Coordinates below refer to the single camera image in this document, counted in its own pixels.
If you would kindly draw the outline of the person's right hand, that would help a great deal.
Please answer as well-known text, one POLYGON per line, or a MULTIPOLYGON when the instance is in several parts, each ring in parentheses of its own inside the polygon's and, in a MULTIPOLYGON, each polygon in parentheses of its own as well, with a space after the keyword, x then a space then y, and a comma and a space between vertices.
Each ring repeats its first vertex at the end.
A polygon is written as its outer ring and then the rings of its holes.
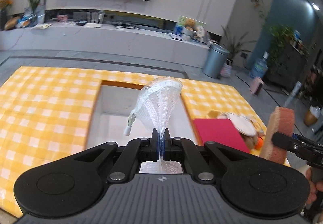
POLYGON ((316 193, 317 193, 316 185, 311 180, 311 177, 312 177, 312 170, 311 170, 311 168, 308 168, 307 169, 307 171, 305 172, 305 177, 309 181, 309 185, 310 185, 310 194, 309 194, 309 197, 307 198, 307 201, 306 201, 306 204, 309 205, 312 202, 316 201, 316 193))

